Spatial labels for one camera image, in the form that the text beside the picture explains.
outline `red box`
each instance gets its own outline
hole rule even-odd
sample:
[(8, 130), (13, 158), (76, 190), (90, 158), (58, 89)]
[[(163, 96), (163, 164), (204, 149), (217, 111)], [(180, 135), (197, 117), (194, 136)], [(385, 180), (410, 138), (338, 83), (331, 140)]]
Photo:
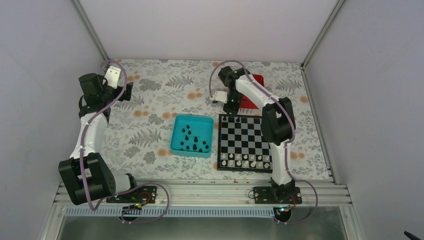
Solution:
[[(264, 85), (264, 77), (262, 75), (258, 75), (258, 74), (252, 74), (254, 79), (260, 84), (260, 85)], [(241, 99), (241, 105), (240, 108), (243, 109), (258, 109), (258, 107), (246, 96), (243, 96), (243, 98)]]

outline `chessboard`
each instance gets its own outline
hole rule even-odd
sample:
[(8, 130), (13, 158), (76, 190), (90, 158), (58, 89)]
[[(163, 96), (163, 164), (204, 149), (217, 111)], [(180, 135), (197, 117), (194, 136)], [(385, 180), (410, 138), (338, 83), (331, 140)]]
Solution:
[(270, 144), (261, 133), (260, 116), (219, 115), (217, 169), (272, 173)]

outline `blue tray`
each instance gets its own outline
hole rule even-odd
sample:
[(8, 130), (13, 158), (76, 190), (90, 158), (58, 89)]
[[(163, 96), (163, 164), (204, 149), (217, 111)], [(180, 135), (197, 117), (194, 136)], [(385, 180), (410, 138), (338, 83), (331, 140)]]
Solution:
[(176, 116), (171, 139), (172, 154), (209, 158), (212, 153), (213, 133), (214, 120), (211, 117)]

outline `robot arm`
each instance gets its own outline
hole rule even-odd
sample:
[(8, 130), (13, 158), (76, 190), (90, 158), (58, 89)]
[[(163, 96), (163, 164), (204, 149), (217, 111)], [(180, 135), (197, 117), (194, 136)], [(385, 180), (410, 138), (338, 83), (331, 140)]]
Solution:
[[(290, 143), (288, 141), (292, 137), (292, 128), (286, 116), (282, 114), (282, 110), (272, 99), (278, 100), (294, 124), (295, 117), (292, 102), (287, 97), (279, 98), (271, 94), (260, 84), (251, 82), (245, 75), (243, 68), (233, 71), (231, 67), (226, 66), (220, 70), (218, 76), (229, 89), (226, 99), (215, 98), (215, 100), (225, 103), (223, 110), (226, 113), (230, 115), (236, 115), (238, 113), (243, 95), (262, 110), (262, 136), (269, 142), (273, 163), (271, 177), (272, 193), (278, 202), (287, 198), (295, 187), (295, 181), (289, 176), (285, 167), (285, 148), (287, 148), (287, 153), (289, 153)], [(290, 168), (290, 159), (287, 159), (287, 164)]]
[[(111, 172), (100, 155), (104, 132), (109, 124), (110, 108), (99, 114), (91, 122), (85, 133), (84, 146), (80, 144), (84, 128), (88, 124), (89, 119), (111, 103), (122, 91), (122, 87), (118, 86), (120, 73), (121, 70), (119, 68), (110, 66), (104, 76), (89, 73), (79, 78), (83, 91), (83, 96), (79, 100), (81, 129), (75, 149), (69, 159), (61, 161), (58, 167), (69, 197), (75, 205), (87, 202), (81, 171), (90, 172), (91, 176), (86, 179), (88, 192), (92, 200), (113, 196), (116, 193), (136, 186), (136, 181), (131, 174)], [(129, 101), (131, 99), (132, 87), (132, 83), (127, 84), (125, 92), (119, 101)], [(85, 106), (82, 105), (83, 99), (86, 102)], [(84, 148), (84, 169), (80, 169), (79, 164), (80, 148), (82, 147)]]

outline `white wall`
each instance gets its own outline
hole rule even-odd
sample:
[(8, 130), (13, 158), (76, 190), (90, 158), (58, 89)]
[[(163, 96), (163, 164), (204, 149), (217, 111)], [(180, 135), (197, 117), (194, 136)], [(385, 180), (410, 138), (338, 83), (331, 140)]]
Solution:
[(38, 239), (101, 59), (67, 0), (3, 1), (0, 23), (0, 236)]
[(304, 61), (337, 0), (80, 0), (110, 58)]
[(348, 0), (307, 66), (366, 239), (424, 239), (424, 2)]

